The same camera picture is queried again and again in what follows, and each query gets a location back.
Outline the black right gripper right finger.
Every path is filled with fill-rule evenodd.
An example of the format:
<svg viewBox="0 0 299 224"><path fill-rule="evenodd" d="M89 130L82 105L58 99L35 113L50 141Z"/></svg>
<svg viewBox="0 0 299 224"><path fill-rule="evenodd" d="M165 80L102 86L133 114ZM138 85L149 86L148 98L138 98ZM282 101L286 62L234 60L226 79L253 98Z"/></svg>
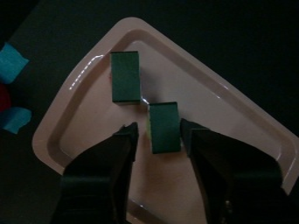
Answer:
<svg viewBox="0 0 299 224"><path fill-rule="evenodd" d="M276 160L185 119L180 131L208 224L299 224Z"/></svg>

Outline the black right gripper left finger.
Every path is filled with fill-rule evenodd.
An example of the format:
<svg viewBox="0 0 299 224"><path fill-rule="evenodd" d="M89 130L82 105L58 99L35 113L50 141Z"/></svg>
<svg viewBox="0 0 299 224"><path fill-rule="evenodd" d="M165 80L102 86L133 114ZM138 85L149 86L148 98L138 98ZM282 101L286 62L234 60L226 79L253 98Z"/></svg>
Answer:
<svg viewBox="0 0 299 224"><path fill-rule="evenodd" d="M50 224L130 224L126 200L137 138L133 122L70 161Z"/></svg>

